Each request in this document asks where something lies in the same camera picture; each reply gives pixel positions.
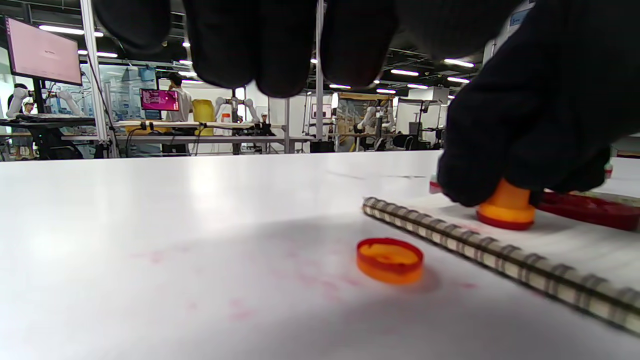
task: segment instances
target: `orange bottle cap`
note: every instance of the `orange bottle cap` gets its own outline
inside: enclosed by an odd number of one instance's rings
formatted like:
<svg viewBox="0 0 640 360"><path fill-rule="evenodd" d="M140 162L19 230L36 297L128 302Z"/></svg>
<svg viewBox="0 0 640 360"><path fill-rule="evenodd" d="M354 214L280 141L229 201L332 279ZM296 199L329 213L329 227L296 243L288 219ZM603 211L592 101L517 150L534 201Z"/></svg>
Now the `orange bottle cap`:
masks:
<svg viewBox="0 0 640 360"><path fill-rule="evenodd" d="M389 284L410 284L422 278L424 255L417 247L392 238L371 238L358 243L358 268Z"/></svg>
<svg viewBox="0 0 640 360"><path fill-rule="evenodd" d="M509 230L526 230L533 225L536 209L529 204L531 192L500 180L495 193L478 207L478 220Z"/></svg>

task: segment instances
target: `computer monitor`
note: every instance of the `computer monitor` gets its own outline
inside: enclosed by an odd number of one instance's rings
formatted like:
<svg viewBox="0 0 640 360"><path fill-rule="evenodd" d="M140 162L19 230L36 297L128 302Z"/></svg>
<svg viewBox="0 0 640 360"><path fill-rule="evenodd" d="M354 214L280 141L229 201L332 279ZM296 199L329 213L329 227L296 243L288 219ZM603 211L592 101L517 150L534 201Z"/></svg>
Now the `computer monitor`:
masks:
<svg viewBox="0 0 640 360"><path fill-rule="evenodd" d="M140 89L140 104L143 110L180 111L177 91Z"/></svg>
<svg viewBox="0 0 640 360"><path fill-rule="evenodd" d="M14 75L82 85L77 42L9 17L5 22Z"/></svg>

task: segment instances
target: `red tray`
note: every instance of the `red tray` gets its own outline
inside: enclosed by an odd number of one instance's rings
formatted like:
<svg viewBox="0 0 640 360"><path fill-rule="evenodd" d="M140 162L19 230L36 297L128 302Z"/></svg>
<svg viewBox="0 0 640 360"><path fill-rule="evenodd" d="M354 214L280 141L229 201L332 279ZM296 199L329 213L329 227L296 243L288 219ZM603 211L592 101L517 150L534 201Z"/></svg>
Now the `red tray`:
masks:
<svg viewBox="0 0 640 360"><path fill-rule="evenodd" d="M635 231L640 224L640 208L580 195L545 193L538 209L626 231Z"/></svg>

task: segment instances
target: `gloved hand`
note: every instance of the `gloved hand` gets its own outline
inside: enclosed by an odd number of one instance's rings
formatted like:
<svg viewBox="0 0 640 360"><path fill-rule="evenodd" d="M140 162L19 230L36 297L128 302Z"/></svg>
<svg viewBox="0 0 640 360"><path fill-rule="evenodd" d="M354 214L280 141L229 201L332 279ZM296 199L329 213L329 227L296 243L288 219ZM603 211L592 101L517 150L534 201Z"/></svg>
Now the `gloved hand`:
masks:
<svg viewBox="0 0 640 360"><path fill-rule="evenodd" d="M620 86L640 81L636 10L624 0L538 0L449 106L443 192L475 206L502 177L534 192L601 185L609 145L640 131L637 92Z"/></svg>
<svg viewBox="0 0 640 360"><path fill-rule="evenodd" d="M94 0L95 11L125 48L161 49L171 2ZM482 49L521 0L329 0L321 41L328 81L369 86L380 73L399 25L435 58ZM182 0L193 68L213 85L237 88L255 79L272 97L304 88L314 48L317 0Z"/></svg>

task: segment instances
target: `white table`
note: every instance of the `white table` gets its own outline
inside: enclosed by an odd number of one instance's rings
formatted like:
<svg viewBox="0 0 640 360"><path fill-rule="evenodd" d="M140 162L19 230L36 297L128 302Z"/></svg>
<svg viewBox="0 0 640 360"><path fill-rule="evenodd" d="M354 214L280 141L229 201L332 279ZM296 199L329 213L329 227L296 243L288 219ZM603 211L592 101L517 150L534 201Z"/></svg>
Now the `white table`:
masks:
<svg viewBox="0 0 640 360"><path fill-rule="evenodd" d="M0 359L640 359L638 338L361 214L363 196L426 196L437 156L2 165ZM631 161L603 191L637 189ZM435 275L362 275L372 236Z"/></svg>

